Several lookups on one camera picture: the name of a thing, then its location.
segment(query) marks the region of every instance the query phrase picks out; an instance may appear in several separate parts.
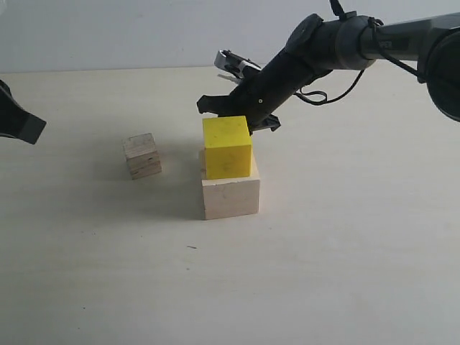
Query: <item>white table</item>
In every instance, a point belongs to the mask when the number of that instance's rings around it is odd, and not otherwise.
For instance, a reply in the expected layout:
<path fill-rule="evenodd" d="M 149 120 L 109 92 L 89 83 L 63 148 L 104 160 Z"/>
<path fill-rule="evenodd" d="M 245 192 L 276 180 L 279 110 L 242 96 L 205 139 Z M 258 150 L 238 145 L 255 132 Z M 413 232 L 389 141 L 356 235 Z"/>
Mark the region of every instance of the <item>white table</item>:
<path fill-rule="evenodd" d="M 292 98 L 254 135 L 260 213 L 202 221 L 217 74 L 1 76 L 48 125 L 0 144 L 0 344 L 458 344 L 460 126 L 426 87 L 380 63 L 342 102 Z M 121 141 L 146 132 L 164 173 L 134 182 Z"/>

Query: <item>wooden block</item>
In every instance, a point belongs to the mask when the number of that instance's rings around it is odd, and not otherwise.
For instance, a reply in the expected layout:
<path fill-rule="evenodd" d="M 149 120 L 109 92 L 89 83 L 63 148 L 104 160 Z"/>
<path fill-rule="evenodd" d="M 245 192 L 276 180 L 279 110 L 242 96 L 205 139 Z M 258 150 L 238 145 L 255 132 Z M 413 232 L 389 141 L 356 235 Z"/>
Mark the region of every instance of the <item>wooden block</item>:
<path fill-rule="evenodd" d="M 160 156 L 150 133 L 124 140 L 123 148 L 133 180 L 161 173 Z"/>
<path fill-rule="evenodd" d="M 245 116 L 203 119 L 203 136 L 209 180 L 251 175 L 252 139 Z"/>
<path fill-rule="evenodd" d="M 254 155 L 251 155 L 251 172 L 244 178 L 209 180 L 206 178 L 204 151 L 201 160 L 201 185 L 205 219 L 222 219 L 245 216 L 259 212 L 260 177 Z"/>

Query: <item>large wooden block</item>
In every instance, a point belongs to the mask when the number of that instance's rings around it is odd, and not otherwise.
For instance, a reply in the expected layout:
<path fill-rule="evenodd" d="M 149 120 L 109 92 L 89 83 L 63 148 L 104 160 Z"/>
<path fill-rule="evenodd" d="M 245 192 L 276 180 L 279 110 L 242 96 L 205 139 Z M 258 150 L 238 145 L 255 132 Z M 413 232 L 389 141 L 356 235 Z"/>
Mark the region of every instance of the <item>large wooden block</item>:
<path fill-rule="evenodd" d="M 203 119 L 203 136 L 209 180 L 251 175 L 252 139 L 245 116 Z"/>
<path fill-rule="evenodd" d="M 124 140 L 123 148 L 133 180 L 161 173 L 160 156 L 152 134 L 130 137 Z"/>
<path fill-rule="evenodd" d="M 260 176 L 253 154 L 251 172 L 244 178 L 209 180 L 206 177 L 204 151 L 200 151 L 200 160 L 206 220 L 246 216 L 259 212 Z"/>

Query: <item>white wall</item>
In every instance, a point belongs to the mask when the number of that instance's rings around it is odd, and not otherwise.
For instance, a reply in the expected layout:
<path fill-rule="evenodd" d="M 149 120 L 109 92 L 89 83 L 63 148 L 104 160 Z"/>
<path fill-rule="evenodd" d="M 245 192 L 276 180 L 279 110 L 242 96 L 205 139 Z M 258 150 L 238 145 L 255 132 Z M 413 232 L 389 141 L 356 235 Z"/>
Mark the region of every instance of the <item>white wall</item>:
<path fill-rule="evenodd" d="M 458 0 L 342 0 L 386 23 L 460 11 Z M 0 73 L 211 65 L 218 49 L 261 63 L 328 0 L 8 0 Z"/>

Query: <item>yellow cube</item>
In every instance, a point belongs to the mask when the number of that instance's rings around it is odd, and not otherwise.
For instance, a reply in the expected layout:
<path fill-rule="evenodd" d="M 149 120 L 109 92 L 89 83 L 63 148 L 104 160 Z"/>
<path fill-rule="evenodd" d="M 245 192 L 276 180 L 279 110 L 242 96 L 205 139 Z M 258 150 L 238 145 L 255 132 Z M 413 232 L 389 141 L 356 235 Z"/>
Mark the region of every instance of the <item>yellow cube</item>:
<path fill-rule="evenodd" d="M 245 116 L 203 119 L 206 178 L 251 175 L 252 140 Z"/>

